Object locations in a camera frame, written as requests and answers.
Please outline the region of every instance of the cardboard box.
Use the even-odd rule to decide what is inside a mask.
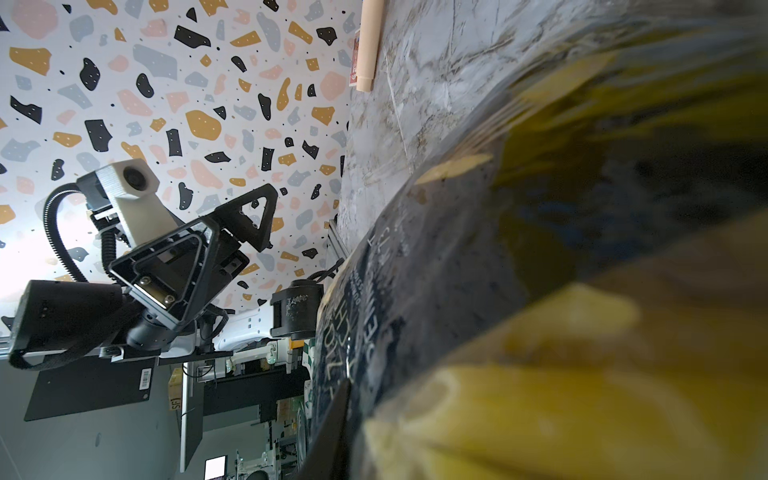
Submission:
[[[184,380],[184,375],[181,372],[181,367],[174,369],[168,380],[168,401],[171,410],[181,410],[182,380]]]

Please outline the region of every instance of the camera lens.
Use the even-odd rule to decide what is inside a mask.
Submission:
[[[128,167],[123,170],[123,178],[136,190],[142,191],[147,188],[147,178],[135,168]]]

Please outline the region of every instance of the wooden rolling pin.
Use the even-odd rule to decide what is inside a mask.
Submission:
[[[376,57],[379,53],[384,1],[365,0],[362,3],[360,44],[357,52],[357,91],[371,91],[373,88],[373,74],[376,73]]]

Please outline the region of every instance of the monitor screen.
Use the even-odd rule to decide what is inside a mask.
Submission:
[[[227,476],[227,456],[209,458],[205,461],[204,480],[224,480]]]

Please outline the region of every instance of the plastic packaging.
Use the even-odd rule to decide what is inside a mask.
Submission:
[[[350,478],[768,475],[758,31],[584,26],[414,173],[319,314]]]

